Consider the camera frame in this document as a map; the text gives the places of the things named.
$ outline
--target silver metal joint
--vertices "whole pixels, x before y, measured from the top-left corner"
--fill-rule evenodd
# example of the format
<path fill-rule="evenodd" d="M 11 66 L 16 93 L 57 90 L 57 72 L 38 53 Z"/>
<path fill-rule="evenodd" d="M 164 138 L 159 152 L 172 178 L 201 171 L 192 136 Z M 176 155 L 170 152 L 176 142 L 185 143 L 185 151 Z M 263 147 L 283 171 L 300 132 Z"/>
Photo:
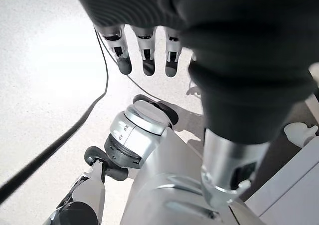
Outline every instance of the silver metal joint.
<path fill-rule="evenodd" d="M 269 143 L 238 144 L 206 129 L 201 179 L 206 201 L 226 206 L 251 187 Z"/>

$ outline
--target black wire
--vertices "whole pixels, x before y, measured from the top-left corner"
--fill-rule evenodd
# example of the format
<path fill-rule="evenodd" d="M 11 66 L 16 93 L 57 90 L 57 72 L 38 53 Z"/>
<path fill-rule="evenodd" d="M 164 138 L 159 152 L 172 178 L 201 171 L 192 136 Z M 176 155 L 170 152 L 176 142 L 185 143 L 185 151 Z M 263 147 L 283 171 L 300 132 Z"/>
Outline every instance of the black wire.
<path fill-rule="evenodd" d="M 100 45 L 100 50 L 103 55 L 106 69 L 107 78 L 104 92 L 95 101 L 92 102 L 92 104 L 81 116 L 81 118 L 67 132 L 65 132 L 60 138 L 54 141 L 49 147 L 47 147 L 42 153 L 40 153 L 35 159 L 33 159 L 28 165 L 26 165 L 22 170 L 20 170 L 16 175 L 14 175 L 0 188 L 0 204 L 2 204 L 2 202 L 4 202 L 18 187 L 20 187 L 41 165 L 43 165 L 81 128 L 81 126 L 85 123 L 97 102 L 100 99 L 102 99 L 103 96 L 105 96 L 109 84 L 109 71 L 105 55 L 96 30 L 95 35 Z"/>
<path fill-rule="evenodd" d="M 101 35 L 98 33 L 98 36 L 100 38 L 100 41 L 102 42 L 102 45 L 104 46 L 105 50 L 107 51 L 107 53 L 109 54 L 109 56 L 112 58 L 113 62 L 117 65 L 118 62 L 114 59 L 114 57 L 112 56 L 112 54 L 110 53 L 109 49 L 105 46 L 102 38 L 101 38 Z M 161 98 L 158 98 L 156 96 L 153 96 L 151 93 L 147 92 L 146 90 L 144 90 L 137 82 L 135 82 L 129 75 L 126 75 L 134 84 L 135 86 L 137 86 L 140 90 L 142 90 L 144 93 L 146 93 L 147 95 L 155 98 L 156 100 L 159 100 L 159 101 L 163 101 Z"/>

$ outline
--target white floor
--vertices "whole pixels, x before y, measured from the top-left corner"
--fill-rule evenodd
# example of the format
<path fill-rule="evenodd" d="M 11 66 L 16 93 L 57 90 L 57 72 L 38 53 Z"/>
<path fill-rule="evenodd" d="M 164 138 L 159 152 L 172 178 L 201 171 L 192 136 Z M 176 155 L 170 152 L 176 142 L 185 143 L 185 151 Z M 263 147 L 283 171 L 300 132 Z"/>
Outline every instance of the white floor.
<path fill-rule="evenodd" d="M 65 132 L 105 86 L 105 67 L 92 23 L 77 0 L 0 0 L 0 184 Z M 177 134 L 199 140 L 200 99 L 187 95 L 191 57 L 183 50 L 177 75 L 164 72 L 163 29 L 157 30 L 157 69 L 143 74 L 137 41 L 126 27 L 133 72 L 150 93 L 183 109 Z M 0 207 L 0 225 L 42 224 L 74 180 L 88 170 L 87 147 L 104 147 L 114 116 L 142 93 L 107 58 L 106 97 L 86 124 Z M 187 121 L 195 119 L 193 127 Z M 107 179 L 103 224 L 117 225 L 132 180 Z"/>

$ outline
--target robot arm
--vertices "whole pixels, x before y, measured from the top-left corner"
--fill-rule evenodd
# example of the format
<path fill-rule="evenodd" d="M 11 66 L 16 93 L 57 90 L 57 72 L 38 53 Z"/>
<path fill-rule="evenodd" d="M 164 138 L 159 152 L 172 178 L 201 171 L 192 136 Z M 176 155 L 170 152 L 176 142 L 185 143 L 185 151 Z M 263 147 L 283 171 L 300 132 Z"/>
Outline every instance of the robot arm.
<path fill-rule="evenodd" d="M 175 112 L 142 95 L 134 101 L 115 117 L 106 153 L 98 147 L 87 149 L 91 171 L 74 183 L 45 225 L 101 224 L 105 176 L 122 181 L 128 174 L 134 183 L 122 225 L 238 225 L 232 208 L 213 209 L 206 203 L 202 158 L 173 132 Z M 245 206 L 240 208 L 243 224 L 260 223 Z"/>
<path fill-rule="evenodd" d="M 114 164 L 105 152 L 95 146 L 86 150 L 84 158 L 91 170 L 76 180 L 44 225 L 101 224 L 105 176 L 123 181 L 128 177 L 128 169 Z"/>

